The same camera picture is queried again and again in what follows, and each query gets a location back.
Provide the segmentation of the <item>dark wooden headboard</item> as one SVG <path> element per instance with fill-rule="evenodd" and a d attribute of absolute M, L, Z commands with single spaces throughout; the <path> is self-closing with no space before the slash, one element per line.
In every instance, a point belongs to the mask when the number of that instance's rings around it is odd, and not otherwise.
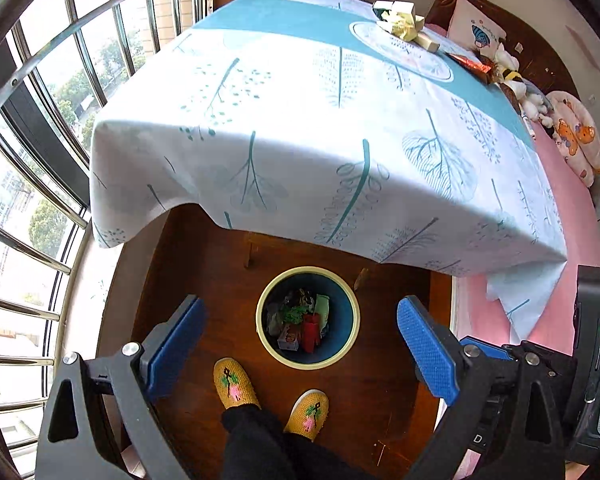
<path fill-rule="evenodd" d="M 518 58 L 522 76 L 530 79 L 545 94 L 560 90 L 579 97 L 576 84 L 562 58 L 535 29 L 489 0 L 467 1 L 504 29 L 505 49 Z M 455 5 L 456 0 L 434 0 L 426 21 L 449 30 Z"/>

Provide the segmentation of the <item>leaf-print white blue tablecloth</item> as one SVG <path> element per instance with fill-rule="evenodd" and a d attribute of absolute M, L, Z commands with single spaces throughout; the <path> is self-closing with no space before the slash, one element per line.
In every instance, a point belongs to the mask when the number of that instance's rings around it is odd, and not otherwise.
<path fill-rule="evenodd" d="M 194 203 L 223 228 L 482 274 L 520 339 L 567 259 L 503 92 L 355 0 L 234 0 L 187 29 L 98 113 L 90 194 L 106 247 Z"/>

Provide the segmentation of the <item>yellow knitted slipper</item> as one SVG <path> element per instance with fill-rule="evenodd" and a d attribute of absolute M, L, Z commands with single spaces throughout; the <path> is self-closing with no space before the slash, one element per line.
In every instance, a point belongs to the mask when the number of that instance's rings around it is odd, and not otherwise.
<path fill-rule="evenodd" d="M 292 407 L 284 431 L 314 441 L 326 422 L 328 412 L 326 393 L 318 389 L 306 390 Z"/>
<path fill-rule="evenodd" d="M 222 358 L 213 367 L 213 382 L 224 408 L 252 404 L 260 406 L 248 374 L 233 358 Z"/>

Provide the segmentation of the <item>round blue trash bin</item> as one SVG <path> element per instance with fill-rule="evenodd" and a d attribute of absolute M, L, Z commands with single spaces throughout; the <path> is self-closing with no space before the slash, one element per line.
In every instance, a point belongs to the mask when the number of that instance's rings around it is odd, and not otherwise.
<path fill-rule="evenodd" d="M 257 303 L 262 346 L 295 370 L 321 370 L 340 361 L 353 348 L 360 325 L 360 307 L 351 287 L 317 266 L 278 274 Z"/>

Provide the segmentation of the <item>red paper envelope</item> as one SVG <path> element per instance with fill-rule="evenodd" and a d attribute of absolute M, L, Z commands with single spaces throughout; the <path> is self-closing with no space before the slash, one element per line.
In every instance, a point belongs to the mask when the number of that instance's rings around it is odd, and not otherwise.
<path fill-rule="evenodd" d="M 306 353 L 313 353 L 321 338 L 321 315 L 308 313 L 302 321 L 302 347 Z"/>

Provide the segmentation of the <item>left yellow knitted slipper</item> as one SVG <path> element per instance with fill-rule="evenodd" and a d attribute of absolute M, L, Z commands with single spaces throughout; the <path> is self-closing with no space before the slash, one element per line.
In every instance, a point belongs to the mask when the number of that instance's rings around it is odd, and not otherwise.
<path fill-rule="evenodd" d="M 213 382 L 224 408 L 252 404 L 260 406 L 248 374 L 233 358 L 222 358 L 213 367 Z"/>

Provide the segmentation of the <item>wooden table frame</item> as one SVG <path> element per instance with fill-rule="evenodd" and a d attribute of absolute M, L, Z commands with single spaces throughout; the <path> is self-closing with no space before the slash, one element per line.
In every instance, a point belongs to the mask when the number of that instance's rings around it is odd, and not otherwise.
<path fill-rule="evenodd" d="M 268 271 L 272 276 L 298 266 L 315 266 L 338 274 L 353 290 L 358 290 L 378 267 L 370 259 L 298 240 L 247 232 L 244 242 L 244 267 Z"/>

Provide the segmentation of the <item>green paper ball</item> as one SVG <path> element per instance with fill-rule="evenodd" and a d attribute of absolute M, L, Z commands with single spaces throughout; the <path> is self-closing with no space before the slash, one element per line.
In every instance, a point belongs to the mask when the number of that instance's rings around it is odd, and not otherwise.
<path fill-rule="evenodd" d="M 280 316 L 285 324 L 298 325 L 303 321 L 303 317 L 310 312 L 308 306 L 283 306 Z"/>

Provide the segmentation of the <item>crumpled yellow paper ball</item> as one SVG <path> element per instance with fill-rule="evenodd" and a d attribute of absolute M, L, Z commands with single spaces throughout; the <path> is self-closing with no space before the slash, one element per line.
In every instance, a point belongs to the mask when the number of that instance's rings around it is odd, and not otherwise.
<path fill-rule="evenodd" d="M 421 15 L 403 13 L 392 13 L 385 11 L 381 14 L 378 25 L 396 38 L 403 41 L 414 41 L 425 24 L 425 18 Z"/>

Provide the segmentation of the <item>green white cardboard box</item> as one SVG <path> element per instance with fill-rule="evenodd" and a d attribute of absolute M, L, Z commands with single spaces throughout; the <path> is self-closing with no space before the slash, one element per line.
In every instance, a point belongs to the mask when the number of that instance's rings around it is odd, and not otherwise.
<path fill-rule="evenodd" d="M 415 6 L 407 1 L 377 0 L 373 3 L 372 10 L 376 18 L 385 22 L 415 21 Z"/>

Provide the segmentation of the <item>bear print pillow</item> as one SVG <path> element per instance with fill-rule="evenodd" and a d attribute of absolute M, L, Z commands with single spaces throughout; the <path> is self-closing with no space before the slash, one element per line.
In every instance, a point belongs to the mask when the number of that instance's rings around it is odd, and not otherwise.
<path fill-rule="evenodd" d="M 559 153 L 580 181 L 590 188 L 600 176 L 600 135 L 588 109 L 565 91 L 547 95 L 553 111 L 552 137 Z"/>

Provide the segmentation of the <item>window with metal bars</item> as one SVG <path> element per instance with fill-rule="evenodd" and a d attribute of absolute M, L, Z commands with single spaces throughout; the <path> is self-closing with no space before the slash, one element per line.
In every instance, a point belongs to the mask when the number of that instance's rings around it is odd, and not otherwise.
<path fill-rule="evenodd" d="M 15 27 L 20 27 L 20 16 L 26 6 L 28 6 L 33 0 L 0 0 L 0 49 L 2 42 L 5 42 L 6 34 Z M 79 54 L 84 57 L 82 61 L 87 60 L 84 70 L 86 70 L 87 76 L 91 77 L 90 85 L 93 87 L 92 90 L 95 92 L 97 99 L 105 103 L 104 90 L 99 87 L 99 81 L 97 79 L 93 63 L 89 61 L 89 54 L 87 48 L 82 48 L 83 44 L 81 38 L 82 28 L 113 8 L 118 8 L 120 4 L 125 0 L 107 0 L 101 6 L 91 10 L 90 13 L 85 14 L 82 18 L 76 18 L 74 14 L 71 14 L 74 10 L 74 0 L 68 0 L 68 9 L 70 11 L 70 24 L 52 40 L 50 40 L 44 47 L 42 47 L 35 55 L 29 55 L 23 58 L 22 65 L 18 70 L 12 72 L 8 78 L 4 79 L 4 84 L 0 87 L 0 113 L 2 114 L 2 108 L 8 104 L 8 101 L 12 98 L 14 93 L 18 92 L 18 88 L 23 84 L 23 81 L 29 79 L 32 73 L 34 74 L 33 80 L 37 77 L 36 68 L 38 64 L 47 55 L 50 55 L 54 49 L 59 47 L 67 38 L 74 37 L 78 38 Z M 61 116 L 60 111 L 56 110 L 57 106 L 50 102 L 50 98 L 42 96 L 40 98 L 44 101 L 45 106 L 52 108 L 48 114 L 56 114 L 54 120 L 57 118 L 60 125 L 57 128 L 62 128 L 65 125 L 64 135 L 67 138 L 66 142 L 71 143 L 71 149 L 76 153 L 76 157 L 79 157 L 81 164 L 85 167 L 88 166 L 90 160 L 85 153 L 83 146 L 73 137 L 68 131 L 68 126 L 64 122 L 64 118 Z M 23 145 L 30 157 L 32 157 L 38 166 L 41 166 L 46 174 L 50 176 L 56 182 L 60 188 L 63 188 L 66 193 L 73 196 L 73 199 L 82 204 L 83 209 L 88 206 L 87 202 L 82 200 L 82 195 L 78 193 L 77 184 L 82 181 L 71 181 L 68 179 L 70 176 L 71 165 L 78 167 L 77 162 L 64 162 L 64 166 L 61 164 L 61 157 L 54 152 L 54 150 L 60 150 L 60 148 L 53 148 L 52 141 L 42 141 L 42 148 L 48 148 L 47 154 L 44 150 L 39 150 L 39 146 L 30 140 L 26 133 L 18 129 L 16 125 L 15 135 L 19 139 L 19 142 Z M 77 216 L 73 209 L 69 208 L 68 205 L 58 198 L 57 194 L 54 194 L 52 190 L 46 186 L 44 181 L 41 181 L 38 176 L 31 171 L 31 168 L 23 162 L 19 155 L 14 154 L 10 150 L 8 143 L 4 142 L 4 139 L 0 136 L 0 153 L 7 161 L 15 167 L 15 170 L 19 171 L 23 178 L 30 182 L 34 188 L 41 194 L 45 195 L 46 200 L 51 202 L 56 209 L 58 209 L 64 216 L 69 218 L 71 222 L 77 228 L 87 229 L 89 226 L 83 221 L 81 216 Z M 71 275 L 73 270 L 65 266 L 61 261 L 52 258 L 49 255 L 44 254 L 40 250 L 35 249 L 29 244 L 24 244 L 19 238 L 9 234 L 9 232 L 0 228 L 0 243 L 9 247 L 15 252 L 25 254 L 28 258 L 37 261 L 38 263 L 44 264 L 48 268 L 53 269 L 56 273 L 63 273 Z M 64 318 L 62 315 L 56 320 L 51 314 L 52 311 L 41 311 L 31 309 L 29 307 L 20 306 L 20 304 L 9 303 L 3 301 L 0 303 L 0 308 L 7 311 L 12 311 L 21 315 L 35 316 L 44 318 L 48 322 L 63 323 Z M 118 453 L 118 450 L 114 448 L 114 438 L 111 434 L 106 434 L 104 426 L 105 422 L 105 409 L 102 400 L 98 400 L 98 396 L 102 394 L 112 394 L 114 400 L 125 401 L 122 402 L 122 415 L 135 417 L 133 420 L 129 420 L 129 430 L 131 431 L 131 437 L 137 440 L 137 453 L 140 458 L 144 458 L 144 463 L 148 474 L 154 474 L 157 479 L 193 479 L 189 471 L 183 467 L 178 461 L 178 456 L 174 452 L 171 443 L 166 438 L 156 414 L 152 409 L 150 401 L 147 400 L 146 394 L 140 391 L 142 381 L 140 380 L 140 355 L 143 352 L 143 346 L 141 344 L 136 345 L 138 350 L 135 354 L 130 356 L 123 355 L 122 350 L 119 354 L 112 356 L 111 358 L 91 360 L 85 362 L 77 353 L 73 353 L 70 356 L 71 359 L 67 362 L 62 362 L 60 371 L 69 373 L 66 377 L 69 379 L 76 379 L 78 384 L 76 388 L 72 390 L 72 394 L 77 394 L 78 398 L 74 399 L 74 408 L 72 414 L 76 416 L 76 430 L 80 430 L 80 423 L 84 422 L 86 426 L 84 428 L 87 431 L 87 435 L 80 437 L 79 434 L 76 438 L 65 441 L 66 445 L 73 445 L 73 448 L 62 447 L 62 442 L 56 444 L 46 442 L 49 445 L 55 445 L 56 448 L 51 447 L 50 450 L 60 453 L 59 458 L 56 458 L 56 463 L 52 464 L 51 476 L 49 479 L 63 479 L 69 478 L 67 474 L 70 474 L 71 460 L 80 458 L 86 460 L 87 463 L 87 475 L 86 478 L 100 479 L 134 479 L 135 477 L 123 468 L 122 455 Z M 12 365 L 12 366 L 51 366 L 57 365 L 57 359 L 47 358 L 9 358 L 8 356 L 0 356 L 0 365 Z M 90 365 L 101 365 L 106 370 L 108 365 L 113 366 L 112 371 L 118 373 L 118 376 L 114 375 L 111 377 L 97 378 L 93 376 L 89 368 Z M 50 422 L 53 422 L 54 416 L 54 402 L 56 394 L 52 395 L 53 399 L 41 399 L 38 404 L 31 401 L 29 403 L 20 404 L 8 404 L 1 405 L 0 408 L 4 408 L 3 411 L 13 412 L 18 410 L 27 410 L 28 408 L 34 408 L 37 405 L 46 405 L 50 402 L 50 412 L 48 413 L 51 417 Z M 4 439 L 2 428 L 0 427 L 0 479 L 33 479 L 36 474 L 41 475 L 41 479 L 46 474 L 45 471 L 35 472 L 30 474 L 29 477 L 20 476 L 14 461 L 12 460 L 12 448 L 9 448 Z"/>

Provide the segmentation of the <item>red white carton box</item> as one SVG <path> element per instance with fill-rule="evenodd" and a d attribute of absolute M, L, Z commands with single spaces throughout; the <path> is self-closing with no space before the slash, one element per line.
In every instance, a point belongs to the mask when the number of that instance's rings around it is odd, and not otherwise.
<path fill-rule="evenodd" d="M 297 352 L 301 348 L 301 337 L 301 326 L 287 323 L 277 337 L 277 348 L 280 351 Z"/>

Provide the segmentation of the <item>black trousers legs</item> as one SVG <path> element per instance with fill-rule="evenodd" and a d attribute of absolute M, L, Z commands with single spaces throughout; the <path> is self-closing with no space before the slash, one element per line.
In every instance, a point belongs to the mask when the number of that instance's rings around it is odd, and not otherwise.
<path fill-rule="evenodd" d="M 290 434 L 256 404 L 228 408 L 221 479 L 373 479 L 307 437 Z"/>

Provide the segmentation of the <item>pink bed sheet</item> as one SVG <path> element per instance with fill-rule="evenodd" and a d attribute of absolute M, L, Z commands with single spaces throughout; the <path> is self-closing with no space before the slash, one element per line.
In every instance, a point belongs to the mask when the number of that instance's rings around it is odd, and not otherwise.
<path fill-rule="evenodd" d="M 547 180 L 548 211 L 557 217 L 566 258 L 457 278 L 452 332 L 491 344 L 518 344 L 525 339 L 570 353 L 578 266 L 600 266 L 600 230 L 590 192 L 568 167 L 554 139 L 538 122 L 532 128 Z"/>

